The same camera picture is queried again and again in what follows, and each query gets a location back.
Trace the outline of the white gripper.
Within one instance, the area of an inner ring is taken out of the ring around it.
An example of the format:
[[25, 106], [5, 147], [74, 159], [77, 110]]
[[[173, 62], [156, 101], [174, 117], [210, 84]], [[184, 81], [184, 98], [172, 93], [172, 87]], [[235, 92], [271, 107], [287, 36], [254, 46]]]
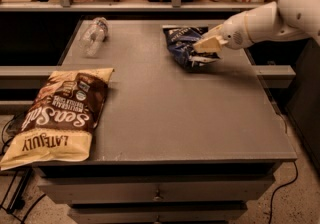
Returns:
[[228, 18], [202, 35], [203, 39], [193, 44], [197, 53], [220, 52], [224, 45], [230, 49], [242, 49], [253, 45], [248, 34], [246, 12]]

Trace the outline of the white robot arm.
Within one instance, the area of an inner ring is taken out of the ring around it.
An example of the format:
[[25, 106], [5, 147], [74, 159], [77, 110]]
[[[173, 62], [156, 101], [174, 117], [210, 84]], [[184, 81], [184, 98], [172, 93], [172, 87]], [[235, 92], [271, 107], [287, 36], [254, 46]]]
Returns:
[[320, 44], [320, 0], [277, 0], [243, 11], [210, 29], [193, 47], [197, 53], [220, 52], [304, 38]]

